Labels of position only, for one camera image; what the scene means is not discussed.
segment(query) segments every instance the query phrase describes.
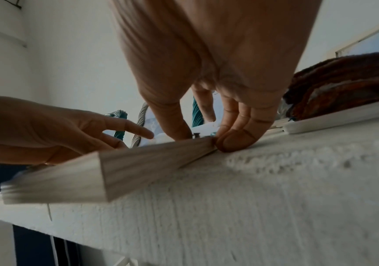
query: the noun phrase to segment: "white tray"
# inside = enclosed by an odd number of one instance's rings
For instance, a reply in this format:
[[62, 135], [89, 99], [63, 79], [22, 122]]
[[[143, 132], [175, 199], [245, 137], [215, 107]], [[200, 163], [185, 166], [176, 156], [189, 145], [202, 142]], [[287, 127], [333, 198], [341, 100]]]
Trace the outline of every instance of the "white tray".
[[289, 122], [283, 126], [283, 130], [289, 134], [303, 133], [373, 118], [379, 118], [379, 102], [329, 113], [319, 117]]

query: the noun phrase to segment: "teal rope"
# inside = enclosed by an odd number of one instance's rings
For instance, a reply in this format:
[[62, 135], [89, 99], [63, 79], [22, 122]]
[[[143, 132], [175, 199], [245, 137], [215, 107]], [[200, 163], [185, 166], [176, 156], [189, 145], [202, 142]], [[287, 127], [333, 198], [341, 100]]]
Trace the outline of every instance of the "teal rope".
[[[117, 117], [117, 118], [123, 118], [123, 119], [127, 119], [128, 117], [128, 114], [126, 113], [126, 111], [122, 111], [122, 110], [118, 110], [106, 115], [110, 117]], [[124, 140], [124, 135], [125, 135], [125, 131], [115, 131], [114, 138]]]
[[194, 98], [193, 101], [193, 125], [192, 127], [198, 127], [204, 124], [204, 118], [198, 107], [197, 101]]

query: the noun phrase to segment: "hand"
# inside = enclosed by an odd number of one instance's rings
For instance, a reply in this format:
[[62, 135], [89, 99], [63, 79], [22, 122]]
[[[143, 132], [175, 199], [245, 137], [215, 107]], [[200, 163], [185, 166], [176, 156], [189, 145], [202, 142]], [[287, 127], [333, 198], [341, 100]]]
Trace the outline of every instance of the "hand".
[[0, 163], [59, 164], [100, 150], [126, 148], [104, 130], [153, 133], [137, 124], [97, 113], [0, 97]]
[[111, 0], [139, 91], [164, 132], [191, 137], [179, 100], [191, 87], [205, 120], [224, 116], [216, 146], [235, 151], [272, 125], [320, 0]]

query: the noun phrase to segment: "gray rope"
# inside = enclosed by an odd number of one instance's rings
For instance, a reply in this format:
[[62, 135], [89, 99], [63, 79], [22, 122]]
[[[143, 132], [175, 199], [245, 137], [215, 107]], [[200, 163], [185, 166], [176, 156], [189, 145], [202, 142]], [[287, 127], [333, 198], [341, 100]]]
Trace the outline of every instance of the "gray rope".
[[[138, 120], [137, 125], [144, 126], [144, 122], [146, 120], [146, 111], [149, 106], [147, 103], [143, 103], [143, 106], [141, 107], [140, 113], [138, 114]], [[135, 148], [140, 145], [141, 137], [139, 135], [134, 135], [133, 140], [131, 141], [131, 147]]]

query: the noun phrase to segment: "white table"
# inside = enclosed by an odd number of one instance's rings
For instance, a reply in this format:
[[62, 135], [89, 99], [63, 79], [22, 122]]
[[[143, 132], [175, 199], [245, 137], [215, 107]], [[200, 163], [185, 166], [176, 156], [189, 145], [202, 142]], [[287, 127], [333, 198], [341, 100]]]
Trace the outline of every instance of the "white table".
[[0, 261], [10, 224], [156, 266], [379, 265], [379, 119], [265, 136], [111, 204], [0, 197]]

